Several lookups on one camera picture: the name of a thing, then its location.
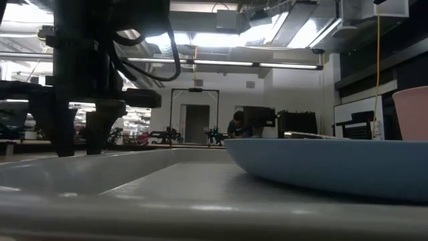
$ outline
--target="door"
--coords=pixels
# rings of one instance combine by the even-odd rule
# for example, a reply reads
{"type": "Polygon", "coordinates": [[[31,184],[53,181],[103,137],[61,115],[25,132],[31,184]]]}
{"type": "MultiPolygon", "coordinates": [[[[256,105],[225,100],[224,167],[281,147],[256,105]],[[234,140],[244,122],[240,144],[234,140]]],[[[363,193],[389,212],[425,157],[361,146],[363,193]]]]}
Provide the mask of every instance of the door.
{"type": "Polygon", "coordinates": [[[180,126],[179,126],[179,132],[180,132],[181,138],[183,138],[183,140],[186,139],[186,110],[187,110],[187,105],[186,104],[182,104],[180,106],[180,126]]]}
{"type": "Polygon", "coordinates": [[[209,128],[209,105],[186,105],[185,142],[207,144],[208,137],[204,129],[209,128]]]}

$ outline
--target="doorway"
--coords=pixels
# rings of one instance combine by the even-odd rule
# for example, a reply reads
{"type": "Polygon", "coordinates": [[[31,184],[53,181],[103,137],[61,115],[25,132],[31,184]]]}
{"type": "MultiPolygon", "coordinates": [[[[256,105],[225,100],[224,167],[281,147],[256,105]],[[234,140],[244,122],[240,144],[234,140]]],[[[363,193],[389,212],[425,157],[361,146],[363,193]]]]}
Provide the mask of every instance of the doorway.
{"type": "Polygon", "coordinates": [[[209,105],[186,104],[185,143],[207,144],[209,105]]]}

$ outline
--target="metal frame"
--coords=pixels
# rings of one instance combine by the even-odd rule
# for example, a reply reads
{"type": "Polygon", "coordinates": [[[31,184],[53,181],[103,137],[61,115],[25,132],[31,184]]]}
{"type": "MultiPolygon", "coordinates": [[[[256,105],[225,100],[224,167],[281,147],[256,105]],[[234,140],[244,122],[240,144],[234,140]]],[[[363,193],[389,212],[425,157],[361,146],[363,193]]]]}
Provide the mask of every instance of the metal frame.
{"type": "MultiPolygon", "coordinates": [[[[169,106],[169,126],[171,127],[171,125],[173,124],[173,101],[174,101],[174,92],[175,91],[189,91],[190,92],[191,88],[173,88],[171,89],[171,102],[170,102],[170,106],[169,106]]],[[[201,92],[194,92],[194,93],[202,93],[202,92],[216,92],[217,93],[217,123],[216,123],[216,127],[219,126],[219,103],[220,103],[220,90],[205,90],[205,89],[201,89],[201,92]]]]}
{"type": "MultiPolygon", "coordinates": [[[[40,62],[51,62],[53,55],[51,54],[37,54],[37,53],[14,53],[14,52],[0,52],[0,58],[3,60],[21,60],[28,61],[28,59],[40,60],[40,62]]],[[[131,58],[122,56],[124,60],[129,62],[140,63],[160,63],[160,64],[174,64],[173,59],[165,58],[131,58]]],[[[194,65],[208,65],[208,66],[235,66],[246,68],[283,68],[292,70],[323,70],[324,67],[318,64],[295,64],[295,63],[281,63],[281,62],[245,62],[245,61],[229,61],[229,60],[187,60],[181,59],[182,64],[194,65]]]]}

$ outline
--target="pink cup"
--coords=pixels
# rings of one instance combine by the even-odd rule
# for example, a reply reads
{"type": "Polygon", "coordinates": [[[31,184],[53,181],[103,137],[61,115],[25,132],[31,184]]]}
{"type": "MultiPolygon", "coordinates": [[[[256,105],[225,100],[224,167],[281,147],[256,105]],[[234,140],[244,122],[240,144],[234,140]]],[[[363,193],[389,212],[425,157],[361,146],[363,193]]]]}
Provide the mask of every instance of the pink cup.
{"type": "Polygon", "coordinates": [[[405,141],[428,141],[428,86],[393,94],[401,136],[405,141]]]}

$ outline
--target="yellow cable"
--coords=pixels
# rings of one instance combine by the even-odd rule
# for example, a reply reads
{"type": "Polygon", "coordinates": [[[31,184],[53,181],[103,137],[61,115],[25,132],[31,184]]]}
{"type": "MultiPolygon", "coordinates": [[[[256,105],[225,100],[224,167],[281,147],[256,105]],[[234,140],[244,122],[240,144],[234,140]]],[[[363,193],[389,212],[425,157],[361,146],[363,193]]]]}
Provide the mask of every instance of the yellow cable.
{"type": "Polygon", "coordinates": [[[377,98],[379,95],[379,82],[381,81],[381,15],[377,13],[377,83],[376,83],[376,100],[374,101],[374,117],[373,117],[373,131],[372,139],[375,138],[376,127],[376,112],[377,112],[377,98]]]}

